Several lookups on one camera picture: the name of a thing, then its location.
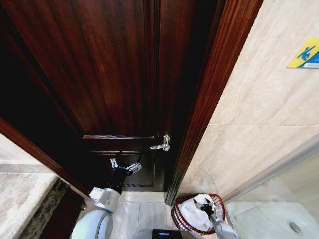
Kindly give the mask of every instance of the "white cloth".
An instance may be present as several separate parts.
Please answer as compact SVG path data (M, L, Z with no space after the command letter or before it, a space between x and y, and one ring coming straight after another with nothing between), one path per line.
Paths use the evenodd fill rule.
M180 212L183 214L187 222L196 229L202 231L207 231L209 228L212 228L213 225L211 224L207 213L195 207L194 199L198 203L205 204L207 203L206 198L212 201L208 194L198 194L196 197L179 204Z

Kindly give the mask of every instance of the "door handle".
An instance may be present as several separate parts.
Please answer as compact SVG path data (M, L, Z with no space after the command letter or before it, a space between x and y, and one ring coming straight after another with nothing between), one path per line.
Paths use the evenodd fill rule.
M164 135L164 144L150 146L150 149L158 150L162 148L165 152L167 152L170 149L169 143L170 143L170 136L167 134L167 135Z

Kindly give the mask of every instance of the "dark wooden door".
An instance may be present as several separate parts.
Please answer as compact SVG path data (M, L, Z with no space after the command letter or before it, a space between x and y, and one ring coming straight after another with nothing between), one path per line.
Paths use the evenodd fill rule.
M106 186L122 150L122 162L143 156L126 190L167 189L224 1L0 2L2 48L15 55L2 56L15 69L4 120L83 188ZM165 134L171 150L149 150Z

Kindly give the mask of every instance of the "floor drain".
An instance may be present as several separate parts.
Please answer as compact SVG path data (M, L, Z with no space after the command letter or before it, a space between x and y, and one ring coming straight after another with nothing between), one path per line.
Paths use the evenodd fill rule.
M289 222L290 228L296 232L296 233L301 233L301 228L294 222Z

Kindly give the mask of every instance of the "blue and yellow sign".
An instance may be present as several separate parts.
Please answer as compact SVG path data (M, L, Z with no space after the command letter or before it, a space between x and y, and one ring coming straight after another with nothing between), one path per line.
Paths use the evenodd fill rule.
M288 68L319 68L319 38L308 39Z

